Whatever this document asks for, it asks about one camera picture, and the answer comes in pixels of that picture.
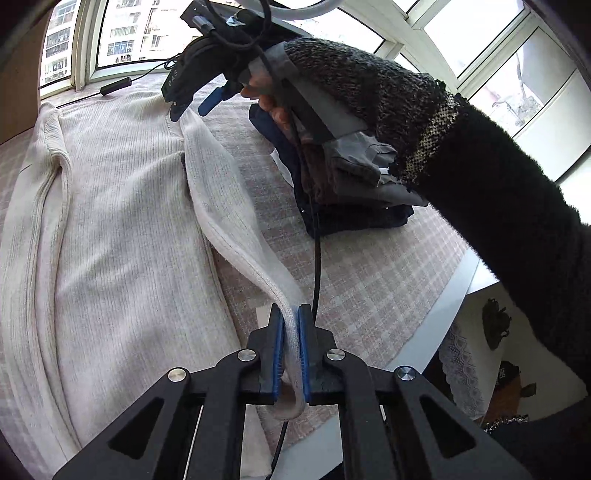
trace ribbed knit fabric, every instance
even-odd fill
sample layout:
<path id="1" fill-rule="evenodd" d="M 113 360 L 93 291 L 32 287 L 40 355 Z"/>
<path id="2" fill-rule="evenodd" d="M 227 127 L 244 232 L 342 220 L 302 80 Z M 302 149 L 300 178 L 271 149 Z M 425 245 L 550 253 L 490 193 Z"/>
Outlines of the ribbed knit fabric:
<path id="1" fill-rule="evenodd" d="M 303 295 L 263 240 L 233 158 L 195 113 L 177 124 L 167 114 L 159 94 L 141 92 L 45 105 L 15 185 L 2 336 L 49 474 L 168 368 L 208 368 L 239 349 L 210 242 L 280 305 L 298 396 L 278 415 L 304 406 L 293 313 Z M 249 408 L 242 475 L 266 474 L 269 460 Z"/>

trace hand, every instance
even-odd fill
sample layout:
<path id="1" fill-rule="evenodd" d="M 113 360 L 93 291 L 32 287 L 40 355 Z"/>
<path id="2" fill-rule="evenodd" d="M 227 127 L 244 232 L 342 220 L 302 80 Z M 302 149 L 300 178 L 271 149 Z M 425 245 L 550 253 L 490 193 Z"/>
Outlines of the hand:
<path id="1" fill-rule="evenodd" d="M 275 121 L 277 126 L 287 138 L 291 138 L 290 119 L 287 111 L 277 105 L 277 101 L 272 95 L 260 94 L 259 89 L 269 88 L 271 85 L 271 78 L 267 74 L 258 74 L 252 76 L 248 86 L 244 87 L 240 92 L 245 98 L 251 100 L 258 100 L 259 106 L 265 112 L 269 112 L 271 118 Z"/>

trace black cable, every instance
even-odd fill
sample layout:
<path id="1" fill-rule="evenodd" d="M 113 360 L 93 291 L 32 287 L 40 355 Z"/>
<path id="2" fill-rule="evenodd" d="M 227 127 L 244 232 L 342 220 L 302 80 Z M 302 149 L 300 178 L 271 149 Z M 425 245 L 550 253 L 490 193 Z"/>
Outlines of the black cable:
<path id="1" fill-rule="evenodd" d="M 269 62 L 269 59 L 265 55 L 265 52 L 262 50 L 262 48 L 257 44 L 254 45 L 253 48 L 256 50 L 256 52 L 260 56 L 263 65 L 265 66 L 265 68 L 269 72 L 269 75 L 271 76 L 271 80 L 273 83 L 273 90 L 274 90 L 275 95 L 279 98 L 279 100 L 282 100 L 284 98 L 283 84 L 281 83 L 281 81 L 277 77 L 277 75 L 275 74 L 275 71 L 273 70 L 271 63 Z M 283 108 L 285 108 L 288 118 L 289 118 L 290 132 L 291 132 L 291 136 L 293 137 L 293 140 L 295 142 L 295 150 L 297 151 L 298 157 L 300 159 L 300 165 L 302 168 L 305 168 L 307 170 L 308 165 L 306 163 L 306 159 L 304 158 L 304 149 L 302 147 L 300 135 L 297 131 L 297 126 L 295 123 L 296 118 L 293 114 L 293 110 L 287 102 L 283 102 L 282 106 L 283 106 Z M 314 233 L 314 295 L 313 295 L 313 300 L 312 300 L 312 318 L 313 318 L 314 324 L 316 324 L 316 315 L 318 313 L 318 303 L 319 303 L 319 299 L 320 299 L 320 278 L 321 278 L 320 274 L 322 271 L 322 269 L 321 269 L 322 258 L 320 255 L 320 223 L 319 223 L 317 208 L 315 207 L 315 204 L 312 201 L 312 197 L 311 197 L 310 193 L 308 193 L 308 202 L 310 204 L 310 210 L 311 210 L 311 215 L 312 215 L 312 230 Z M 275 471 L 275 466 L 277 465 L 277 461 L 279 460 L 279 455 L 281 453 L 281 448 L 283 447 L 283 442 L 285 440 L 285 432 L 287 431 L 288 425 L 289 425 L 289 421 L 285 421 L 285 422 L 283 422 L 283 425 L 281 426 L 281 433 L 279 435 L 279 439 L 277 440 L 277 445 L 275 447 L 275 453 L 273 455 L 273 460 L 271 462 L 271 473 L 269 475 L 267 475 L 265 480 L 271 480 L 273 472 Z"/>
<path id="2" fill-rule="evenodd" d="M 61 105 L 58 105 L 56 108 L 61 108 L 61 107 L 63 107 L 63 106 L 68 106 L 68 105 L 71 105 L 71 104 L 73 104 L 73 103 L 78 103 L 78 102 L 81 102 L 82 100 L 86 100 L 86 99 L 89 99 L 89 98 L 95 97 L 95 96 L 97 96 L 97 95 L 100 95 L 100 92 L 96 92 L 96 93 L 93 93 L 92 95 L 87 95 L 87 96 L 85 96 L 85 97 L 78 98 L 78 99 L 76 99 L 76 100 L 72 100 L 71 102 L 62 103 Z"/>
<path id="3" fill-rule="evenodd" d="M 92 95 L 87 95 L 85 97 L 82 98 L 78 98 L 76 100 L 72 100 L 71 102 L 67 102 L 67 103 L 62 103 L 61 105 L 59 105 L 56 108 L 62 108 L 64 106 L 68 106 L 68 105 L 72 105 L 73 103 L 78 103 L 81 102 L 82 100 L 87 100 L 89 98 L 95 97 L 97 95 L 107 95 L 107 93 L 113 93 L 116 92 L 117 90 L 120 90 L 122 88 L 128 87 L 130 86 L 132 83 L 134 83 L 136 80 L 142 79 L 144 78 L 147 74 L 152 73 L 155 69 L 157 69 L 158 67 L 161 67 L 162 65 L 164 65 L 164 68 L 167 70 L 172 69 L 174 63 L 178 60 L 178 58 L 181 56 L 182 54 L 177 53 L 174 57 L 170 57 L 167 60 L 162 61 L 161 63 L 158 63 L 156 66 L 150 68 L 147 72 L 145 72 L 144 74 L 140 75 L 139 77 L 136 77 L 134 79 L 130 79 L 129 77 L 127 77 L 126 79 L 119 79 L 116 80 L 115 82 L 109 83 L 107 85 L 104 85 L 101 87 L 101 89 L 96 92 L 93 93 Z"/>
<path id="4" fill-rule="evenodd" d="M 231 48 L 233 50 L 244 51 L 250 50 L 257 46 L 259 42 L 265 37 L 265 34 L 271 28 L 271 25 L 273 23 L 271 7 L 269 6 L 268 0 L 259 0 L 264 15 L 262 21 L 262 28 L 261 32 L 258 34 L 257 37 L 251 38 L 246 32 L 236 29 L 231 30 L 231 28 L 226 25 L 226 21 L 224 20 L 224 18 L 215 10 L 214 6 L 211 3 L 211 0 L 204 0 L 204 2 L 205 6 L 207 7 L 207 10 L 209 10 L 209 13 L 211 13 L 212 15 L 211 20 L 215 28 L 215 30 L 212 30 L 212 35 L 214 35 L 216 39 L 219 40 L 219 42 L 222 43 L 224 46 Z M 228 35 L 238 33 L 242 38 L 245 39 L 245 43 L 236 43 L 231 40 L 228 40 L 227 38 L 224 38 L 224 36 L 221 35 L 220 32 L 225 32 Z"/>
<path id="5" fill-rule="evenodd" d="M 283 422 L 281 425 L 281 433 L 279 434 L 279 439 L 277 440 L 277 445 L 275 447 L 275 453 L 273 454 L 273 460 L 271 461 L 271 473 L 265 477 L 265 480 L 271 480 L 273 472 L 275 471 L 275 467 L 277 466 L 277 462 L 279 461 L 279 454 L 281 453 L 281 447 L 283 446 L 283 441 L 285 440 L 285 433 L 287 432 L 287 426 L 289 425 L 289 421 Z"/>

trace sweater sleeve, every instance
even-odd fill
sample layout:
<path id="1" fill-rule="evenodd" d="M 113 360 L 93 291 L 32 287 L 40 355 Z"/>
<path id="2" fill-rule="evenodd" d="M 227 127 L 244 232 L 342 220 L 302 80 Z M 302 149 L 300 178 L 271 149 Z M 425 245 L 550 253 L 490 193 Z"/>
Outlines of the sweater sleeve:
<path id="1" fill-rule="evenodd" d="M 591 385 L 591 227 L 560 188 L 467 102 L 415 183 L 499 278 L 540 342 Z"/>
<path id="2" fill-rule="evenodd" d="M 285 51 L 397 149 L 390 172 L 463 235 L 540 342 L 591 385 L 591 228 L 539 165 L 427 74 L 315 38 L 289 42 Z"/>

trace metal screw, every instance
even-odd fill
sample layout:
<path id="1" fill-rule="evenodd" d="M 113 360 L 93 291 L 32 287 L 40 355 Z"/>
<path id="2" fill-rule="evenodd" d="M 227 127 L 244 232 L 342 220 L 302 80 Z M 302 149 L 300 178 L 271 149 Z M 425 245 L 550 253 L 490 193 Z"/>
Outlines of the metal screw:
<path id="1" fill-rule="evenodd" d="M 168 379 L 171 382 L 180 382 L 184 380 L 187 376 L 187 372 L 182 368 L 173 368 L 170 372 L 168 372 Z"/>
<path id="2" fill-rule="evenodd" d="M 400 367 L 396 370 L 396 374 L 400 380 L 410 382 L 417 377 L 417 371 L 413 367 Z"/>
<path id="3" fill-rule="evenodd" d="M 345 352 L 343 352 L 340 348 L 331 348 L 328 352 L 326 352 L 326 356 L 329 360 L 333 362 L 338 362 L 345 358 Z"/>
<path id="4" fill-rule="evenodd" d="M 238 352 L 238 359 L 241 362 L 250 362 L 256 358 L 256 352 L 254 350 L 250 350 L 249 348 L 245 348 L 244 350 L 240 350 Z"/>

